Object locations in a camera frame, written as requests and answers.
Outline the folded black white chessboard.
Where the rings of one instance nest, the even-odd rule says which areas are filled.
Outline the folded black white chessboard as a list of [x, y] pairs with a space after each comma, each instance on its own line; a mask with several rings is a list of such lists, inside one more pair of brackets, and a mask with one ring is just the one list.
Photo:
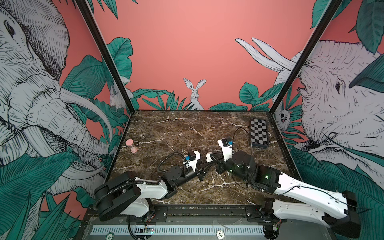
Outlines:
[[252, 147], [262, 149], [269, 147], [268, 123], [266, 120], [250, 120], [250, 141]]

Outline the pink sand hourglass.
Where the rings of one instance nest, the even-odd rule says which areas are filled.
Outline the pink sand hourglass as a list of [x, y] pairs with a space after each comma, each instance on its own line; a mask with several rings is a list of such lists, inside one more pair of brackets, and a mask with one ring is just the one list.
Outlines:
[[131, 153], [136, 153], [138, 151], [138, 148], [136, 147], [132, 139], [126, 140], [126, 146], [129, 147]]

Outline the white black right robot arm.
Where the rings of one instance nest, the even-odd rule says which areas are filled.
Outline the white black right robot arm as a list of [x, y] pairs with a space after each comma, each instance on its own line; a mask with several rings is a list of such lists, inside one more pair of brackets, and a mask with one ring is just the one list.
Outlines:
[[255, 190], [297, 200], [296, 203], [266, 200], [261, 209], [263, 215], [272, 219], [317, 223], [352, 239], [361, 234], [358, 201], [353, 192], [332, 192], [306, 184], [277, 169], [256, 164], [254, 158], [244, 151], [231, 156], [208, 153], [203, 162], [216, 164], [218, 174], [229, 172]]

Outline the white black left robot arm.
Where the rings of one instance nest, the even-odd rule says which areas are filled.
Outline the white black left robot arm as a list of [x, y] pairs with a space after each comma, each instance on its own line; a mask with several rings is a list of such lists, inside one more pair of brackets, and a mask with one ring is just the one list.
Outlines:
[[158, 181], [143, 180], [134, 172], [125, 172], [96, 188], [93, 209], [102, 222], [118, 215], [146, 217], [155, 211], [151, 199], [169, 199], [183, 184], [196, 177], [203, 180], [213, 164], [196, 165], [194, 171], [186, 166], [173, 166]]

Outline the black left corner frame post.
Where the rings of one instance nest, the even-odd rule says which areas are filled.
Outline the black left corner frame post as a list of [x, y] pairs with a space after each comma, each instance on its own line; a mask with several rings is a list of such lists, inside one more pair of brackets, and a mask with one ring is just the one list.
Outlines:
[[103, 60], [105, 61], [107, 68], [109, 72], [111, 73], [115, 83], [118, 86], [118, 89], [120, 90], [120, 93], [122, 94], [122, 97], [128, 107], [128, 110], [131, 114], [135, 113], [134, 106], [126, 92], [126, 88], [123, 85], [123, 82], [120, 78], [118, 69], [113, 61], [113, 58], [109, 52], [109, 49], [104, 41], [104, 38], [99, 30], [99, 27], [97, 26], [97, 23], [93, 17], [93, 14], [91, 12], [91, 9], [89, 7], [89, 4], [87, 1], [83, 0], [75, 0], [84, 21], [86, 22], [88, 29], [90, 30], [93, 39], [96, 42], [96, 45], [98, 46], [99, 51], [101, 52], [101, 55], [103, 57]]

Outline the black right corner frame post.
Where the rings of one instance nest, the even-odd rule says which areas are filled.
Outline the black right corner frame post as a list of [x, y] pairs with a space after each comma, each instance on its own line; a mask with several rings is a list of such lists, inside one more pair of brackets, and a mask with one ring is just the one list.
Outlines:
[[322, 17], [320, 18], [317, 26], [315, 27], [313, 34], [311, 35], [308, 43], [306, 44], [305, 48], [302, 51], [302, 54], [300, 55], [297, 63], [295, 64], [293, 70], [291, 71], [287, 81], [285, 82], [284, 86], [282, 87], [276, 101], [274, 102], [273, 106], [269, 110], [269, 114], [272, 115], [276, 112], [278, 109], [279, 104], [283, 101], [284, 96], [288, 92], [290, 86], [293, 84], [294, 80], [299, 75], [300, 70], [304, 66], [306, 60], [311, 55], [312, 51], [314, 50], [317, 42], [319, 41], [320, 37], [323, 35], [324, 31], [326, 30], [327, 26], [331, 22], [333, 16], [335, 15], [336, 11], [338, 10], [339, 6], [342, 4], [342, 0], [332, 0], [328, 3]]

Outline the black corner frame post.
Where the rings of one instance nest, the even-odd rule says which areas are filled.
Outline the black corner frame post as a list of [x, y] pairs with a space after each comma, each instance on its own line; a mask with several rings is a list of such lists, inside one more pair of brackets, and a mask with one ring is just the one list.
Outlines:
[[276, 101], [274, 102], [273, 106], [269, 110], [269, 114], [272, 115], [276, 112], [278, 109], [279, 104], [283, 101], [284, 96], [288, 92], [290, 86], [293, 84], [294, 80], [299, 75], [300, 70], [304, 66], [306, 60], [311, 55], [312, 51], [314, 50], [317, 42], [319, 41], [320, 37], [323, 35], [324, 31], [326, 30], [327, 26], [331, 22], [333, 16], [335, 15], [336, 11], [338, 10], [339, 6], [342, 4], [342, 0], [332, 0], [328, 3], [322, 17], [320, 18], [317, 26], [315, 27], [313, 34], [311, 35], [308, 43], [306, 44], [305, 48], [302, 51], [302, 54], [300, 55], [297, 63], [295, 64], [293, 70], [291, 71], [287, 81], [285, 82], [284, 86], [282, 87]]
[[126, 92], [126, 88], [123, 85], [123, 82], [120, 78], [118, 69], [113, 61], [113, 58], [109, 52], [109, 49], [104, 41], [104, 38], [99, 30], [99, 27], [97, 26], [97, 23], [93, 17], [93, 14], [91, 12], [91, 9], [89, 7], [89, 4], [87, 1], [83, 0], [75, 0], [84, 21], [86, 22], [88, 29], [90, 30], [93, 39], [96, 42], [96, 45], [98, 46], [99, 51], [101, 52], [101, 55], [103, 57], [103, 60], [105, 61], [107, 68], [109, 72], [111, 73], [115, 83], [118, 86], [118, 89], [120, 90], [120, 93], [122, 94], [122, 97], [128, 107], [128, 110], [131, 114], [135, 113], [134, 106]]

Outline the black front mounting rail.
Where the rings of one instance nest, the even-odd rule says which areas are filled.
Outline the black front mounting rail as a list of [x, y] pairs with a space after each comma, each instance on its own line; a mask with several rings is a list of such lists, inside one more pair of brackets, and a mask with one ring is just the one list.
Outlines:
[[287, 203], [267, 199], [262, 205], [154, 205], [150, 199], [139, 199], [127, 207], [111, 207], [87, 211], [81, 226], [86, 226], [91, 218], [106, 222], [114, 218], [129, 217], [134, 223], [165, 223], [169, 218], [246, 218], [251, 223], [271, 225], [285, 222], [287, 219], [310, 223], [327, 224], [323, 218], [325, 213], [307, 204]]

